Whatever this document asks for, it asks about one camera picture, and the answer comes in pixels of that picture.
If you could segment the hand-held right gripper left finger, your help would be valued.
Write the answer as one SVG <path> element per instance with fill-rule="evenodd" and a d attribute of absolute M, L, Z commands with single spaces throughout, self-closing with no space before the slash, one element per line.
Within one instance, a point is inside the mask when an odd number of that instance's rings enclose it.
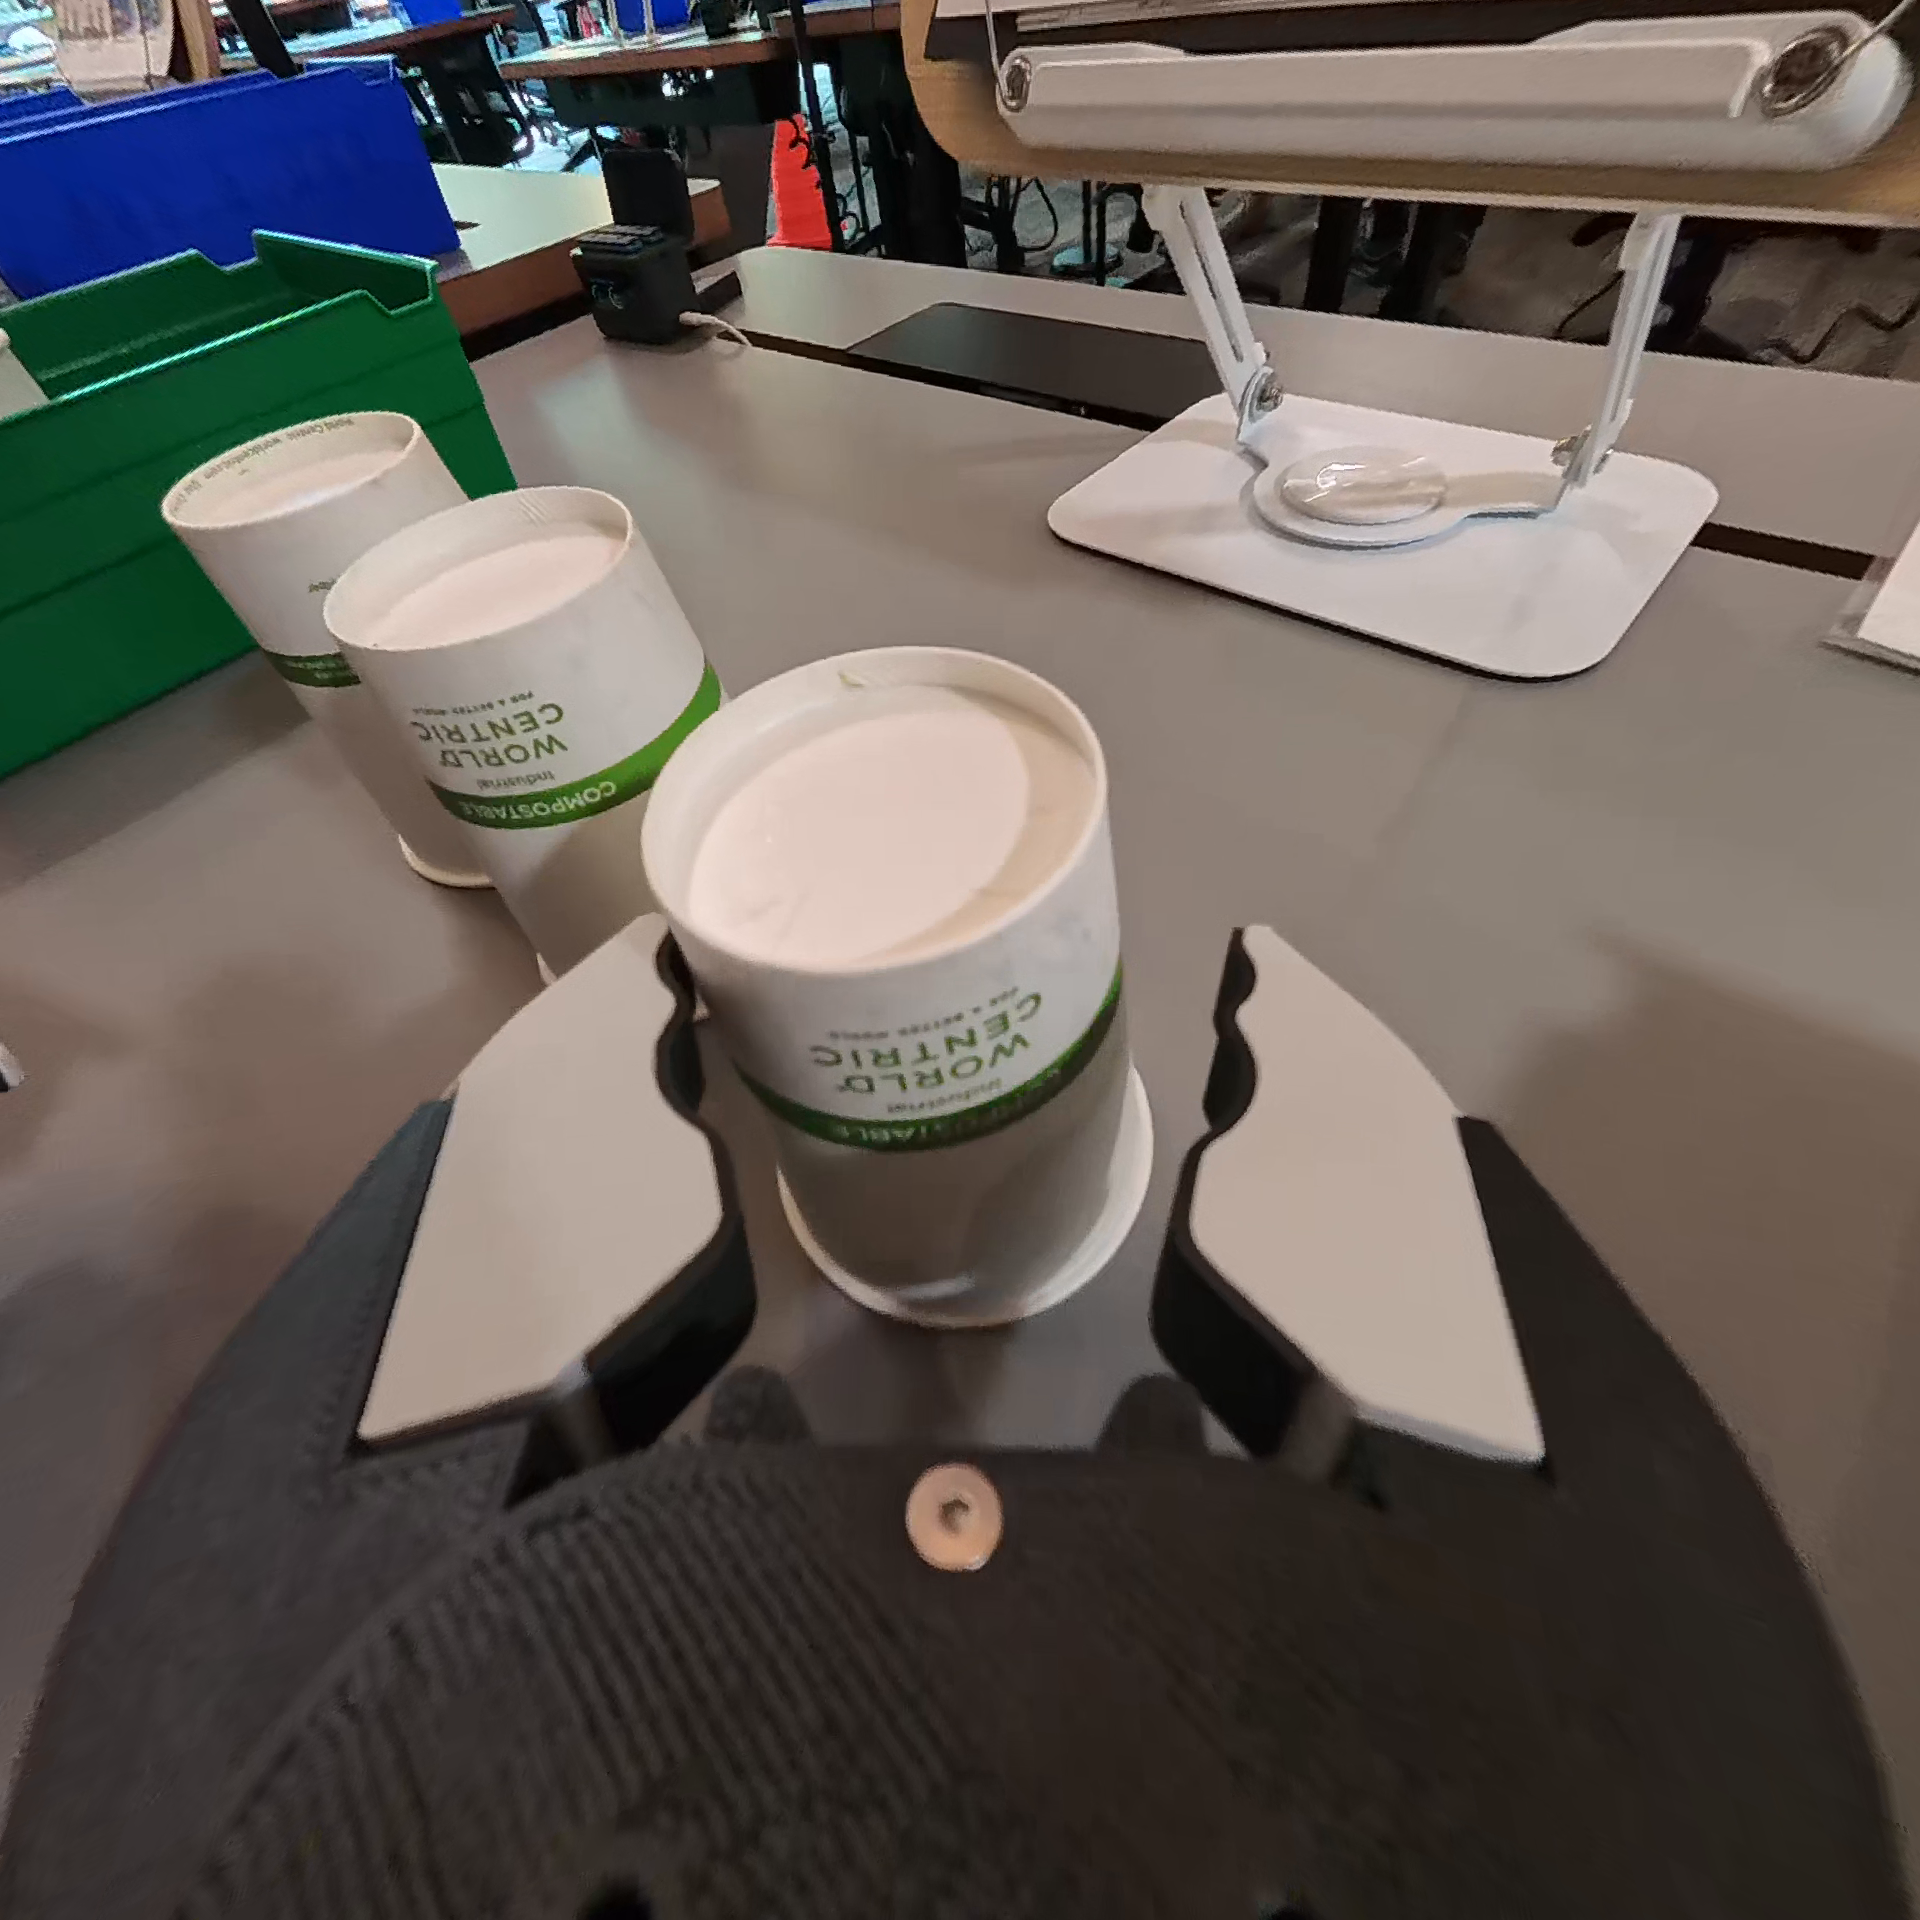
<path fill-rule="evenodd" d="M 695 995 L 641 917 L 463 1073 L 356 1443 L 526 1419 L 563 1464 L 658 1441 L 753 1328 L 727 1147 L 703 1117 Z"/>

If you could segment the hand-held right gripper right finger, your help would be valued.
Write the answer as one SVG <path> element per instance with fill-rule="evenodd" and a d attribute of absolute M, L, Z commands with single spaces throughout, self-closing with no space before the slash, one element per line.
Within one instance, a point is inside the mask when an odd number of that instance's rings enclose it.
<path fill-rule="evenodd" d="M 1231 937 L 1204 1117 L 1171 1203 L 1153 1338 L 1231 1441 L 1306 1480 L 1340 1476 L 1371 1434 L 1542 1469 L 1464 1115 L 1270 927 Z"/>

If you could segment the white paper cup green band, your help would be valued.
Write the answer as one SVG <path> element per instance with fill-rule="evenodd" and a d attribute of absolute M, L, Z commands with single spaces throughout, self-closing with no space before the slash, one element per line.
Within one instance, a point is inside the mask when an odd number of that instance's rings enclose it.
<path fill-rule="evenodd" d="M 419 421 L 362 411 L 204 461 L 167 489 L 160 514 L 395 833 L 404 861 L 449 889 L 489 889 L 468 829 L 435 800 L 409 733 L 356 679 L 323 616 L 355 561 L 465 500 Z"/>
<path fill-rule="evenodd" d="M 1108 764 L 1065 693 L 954 647 L 794 667 L 675 751 L 641 844 L 833 1284 L 1001 1328 L 1094 1282 L 1155 1127 Z"/>
<path fill-rule="evenodd" d="M 727 693 L 624 500 L 528 488 L 430 514 L 323 616 L 546 975 L 657 913 L 646 809 Z"/>

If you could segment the green plastic bin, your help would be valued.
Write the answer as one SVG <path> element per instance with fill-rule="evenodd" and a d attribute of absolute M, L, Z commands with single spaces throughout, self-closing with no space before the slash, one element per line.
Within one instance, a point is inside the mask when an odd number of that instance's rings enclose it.
<path fill-rule="evenodd" d="M 184 476 L 306 421 L 419 421 L 468 496 L 514 488 L 430 258 L 262 234 L 17 305 L 46 396 L 3 424 L 3 775 L 240 658 L 160 514 Z"/>

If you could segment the grey desk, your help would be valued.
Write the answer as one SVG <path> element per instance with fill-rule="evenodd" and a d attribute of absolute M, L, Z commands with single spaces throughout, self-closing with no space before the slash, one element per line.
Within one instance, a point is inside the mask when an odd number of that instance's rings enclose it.
<path fill-rule="evenodd" d="M 1156 1362 L 1162 1209 L 1231 933 L 1279 930 L 1492 1121 L 1762 1476 L 1855 1668 L 1916 1874 L 1916 676 L 1851 583 L 1694 547 L 1593 673 L 1522 687 L 1059 541 L 1131 435 L 855 368 L 963 275 L 744 264 L 802 353 L 476 365 L 524 485 L 622 496 L 744 691 L 947 642 L 1067 691 L 1113 775 L 1148 1211 L 1003 1335 L 886 1325 L 800 1259 L 711 1109 L 761 1274 L 744 1354 L 822 1434 L 1075 1445 Z M 140 1469 L 415 1107 L 538 992 L 491 896 L 402 869 L 254 657 L 6 783 L 6 1788 Z"/>

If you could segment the black desk panel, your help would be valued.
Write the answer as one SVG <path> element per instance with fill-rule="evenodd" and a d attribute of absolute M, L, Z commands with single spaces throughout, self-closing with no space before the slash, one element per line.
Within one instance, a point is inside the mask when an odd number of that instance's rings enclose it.
<path fill-rule="evenodd" d="M 1153 432 L 1219 386 L 1200 344 L 942 303 L 843 351 L 864 370 Z"/>

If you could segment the laminated paper sheet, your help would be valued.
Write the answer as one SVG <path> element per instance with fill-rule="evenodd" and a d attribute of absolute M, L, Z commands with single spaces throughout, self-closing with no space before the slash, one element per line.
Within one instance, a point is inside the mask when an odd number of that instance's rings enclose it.
<path fill-rule="evenodd" d="M 1918 529 L 1889 561 L 1873 561 L 1823 644 L 1918 673 Z"/>

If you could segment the orange traffic cone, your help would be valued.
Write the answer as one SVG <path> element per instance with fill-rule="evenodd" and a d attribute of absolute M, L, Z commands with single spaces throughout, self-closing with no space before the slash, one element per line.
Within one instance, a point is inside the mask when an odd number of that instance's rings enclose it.
<path fill-rule="evenodd" d="M 768 247 L 802 251 L 834 249 L 840 237 L 836 215 L 828 210 L 810 125 L 800 114 L 790 114 L 776 125 L 771 195 L 774 228 L 768 234 Z"/>

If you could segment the blue plastic bin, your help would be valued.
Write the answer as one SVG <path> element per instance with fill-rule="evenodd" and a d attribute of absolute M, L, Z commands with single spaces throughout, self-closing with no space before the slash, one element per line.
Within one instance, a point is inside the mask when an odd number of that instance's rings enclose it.
<path fill-rule="evenodd" d="M 84 103 L 6 100 L 3 279 L 25 300 L 256 234 L 402 256 L 463 240 L 388 59 L 321 63 Z"/>

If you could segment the long background table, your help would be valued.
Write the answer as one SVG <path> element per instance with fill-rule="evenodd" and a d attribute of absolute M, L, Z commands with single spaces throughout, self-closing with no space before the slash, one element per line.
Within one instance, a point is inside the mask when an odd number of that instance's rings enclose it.
<path fill-rule="evenodd" d="M 907 77 L 900 5 L 758 5 L 721 39 L 699 25 L 634 39 L 570 41 L 505 63 L 568 130 L 675 146 L 726 189 L 737 249 L 767 242 L 778 149 L 806 123 L 807 185 L 834 251 L 964 268 L 961 169 L 921 119 Z"/>

